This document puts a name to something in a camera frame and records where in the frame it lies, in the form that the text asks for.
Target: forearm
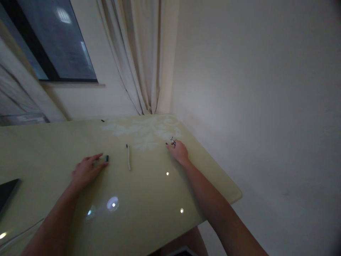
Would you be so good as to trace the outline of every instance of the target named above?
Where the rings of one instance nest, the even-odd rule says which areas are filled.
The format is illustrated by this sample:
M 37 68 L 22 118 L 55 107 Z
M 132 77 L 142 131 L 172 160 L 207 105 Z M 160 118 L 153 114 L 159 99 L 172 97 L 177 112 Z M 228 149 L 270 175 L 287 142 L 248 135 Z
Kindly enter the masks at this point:
M 217 233 L 228 255 L 267 255 L 231 205 L 188 160 L 180 163 L 199 206 Z
M 64 255 L 80 191 L 69 185 L 22 255 Z

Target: table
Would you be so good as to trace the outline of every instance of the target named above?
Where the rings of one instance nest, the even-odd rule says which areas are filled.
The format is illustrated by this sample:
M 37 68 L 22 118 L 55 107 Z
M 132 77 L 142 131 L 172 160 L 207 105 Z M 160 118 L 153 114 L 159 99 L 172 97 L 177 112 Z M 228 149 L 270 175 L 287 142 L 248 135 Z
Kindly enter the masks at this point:
M 242 197 L 171 114 L 1 127 L 0 183 L 22 182 L 0 218 L 0 233 L 7 232 L 0 244 L 45 217 L 76 163 L 101 152 L 110 164 L 79 198 L 68 254 L 147 255 L 204 222 L 185 173 L 165 148 L 172 136 L 227 201 Z M 19 254 L 37 228 L 0 253 Z

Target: window sill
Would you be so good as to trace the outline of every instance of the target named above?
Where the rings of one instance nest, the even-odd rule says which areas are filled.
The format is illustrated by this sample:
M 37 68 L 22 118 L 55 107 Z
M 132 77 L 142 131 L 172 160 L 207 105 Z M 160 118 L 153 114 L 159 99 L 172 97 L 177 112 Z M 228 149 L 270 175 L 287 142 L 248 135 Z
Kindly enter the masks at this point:
M 105 84 L 99 84 L 96 82 L 44 82 L 40 81 L 41 86 L 44 87 L 64 87 L 64 88 L 73 88 L 73 87 L 90 87 L 90 88 L 104 88 Z

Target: beige curtain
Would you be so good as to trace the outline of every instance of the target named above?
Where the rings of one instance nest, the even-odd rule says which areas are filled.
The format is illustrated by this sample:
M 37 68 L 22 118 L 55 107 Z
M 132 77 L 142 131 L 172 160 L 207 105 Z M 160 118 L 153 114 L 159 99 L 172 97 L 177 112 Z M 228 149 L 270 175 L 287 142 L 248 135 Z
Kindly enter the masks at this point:
M 158 106 L 162 64 L 162 0 L 97 0 L 123 85 L 139 114 Z
M 66 121 L 0 20 L 0 125 Z

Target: skin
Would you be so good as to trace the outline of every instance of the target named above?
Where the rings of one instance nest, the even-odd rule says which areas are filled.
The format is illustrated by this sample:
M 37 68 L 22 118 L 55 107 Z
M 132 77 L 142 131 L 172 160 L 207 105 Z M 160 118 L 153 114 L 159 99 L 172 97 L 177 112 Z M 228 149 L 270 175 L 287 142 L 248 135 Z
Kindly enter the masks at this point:
M 175 147 L 166 147 L 184 169 L 200 208 L 217 233 L 226 254 L 267 256 L 231 205 L 188 159 L 185 145 L 178 140 L 175 143 Z
M 72 181 L 24 249 L 23 256 L 65 255 L 72 217 L 81 191 L 91 183 L 107 162 L 93 167 L 103 153 L 84 158 L 72 172 Z

